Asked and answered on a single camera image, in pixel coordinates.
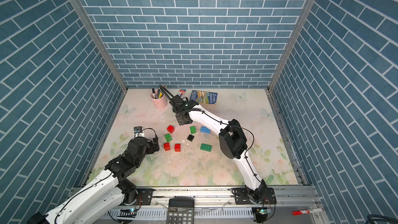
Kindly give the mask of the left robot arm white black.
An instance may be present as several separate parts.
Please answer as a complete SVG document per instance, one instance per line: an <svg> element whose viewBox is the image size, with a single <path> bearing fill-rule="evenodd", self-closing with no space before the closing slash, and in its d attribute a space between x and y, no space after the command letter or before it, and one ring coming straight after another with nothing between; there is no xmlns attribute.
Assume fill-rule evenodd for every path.
<svg viewBox="0 0 398 224"><path fill-rule="evenodd" d="M159 141L137 136L123 154L111 160L99 175L71 198L46 214L37 212L28 224L92 224L120 204L140 205L136 185L127 178L139 168L146 155L159 151Z"/></svg>

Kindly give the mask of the green lego brick back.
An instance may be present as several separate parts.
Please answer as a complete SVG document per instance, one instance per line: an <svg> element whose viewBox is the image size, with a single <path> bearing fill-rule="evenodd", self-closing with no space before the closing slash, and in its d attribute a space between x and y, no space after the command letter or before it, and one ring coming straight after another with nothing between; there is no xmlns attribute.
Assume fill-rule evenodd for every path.
<svg viewBox="0 0 398 224"><path fill-rule="evenodd" d="M191 126L190 127L190 132L191 132L191 134L196 134L196 128L195 128L195 126Z"/></svg>

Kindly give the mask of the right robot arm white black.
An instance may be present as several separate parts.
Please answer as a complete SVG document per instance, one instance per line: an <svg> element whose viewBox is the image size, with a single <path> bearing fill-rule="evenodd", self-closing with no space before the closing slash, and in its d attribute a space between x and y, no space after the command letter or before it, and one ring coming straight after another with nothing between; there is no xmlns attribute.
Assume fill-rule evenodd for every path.
<svg viewBox="0 0 398 224"><path fill-rule="evenodd" d="M220 149L238 167L251 202L260 204L268 200L270 205L276 204L275 194L258 175L250 159L248 150L251 147L247 146L247 138L244 134L246 129L242 128L237 120L222 119L207 111L198 102L184 100L178 95L168 96L168 100L179 125L196 121L218 135Z"/></svg>

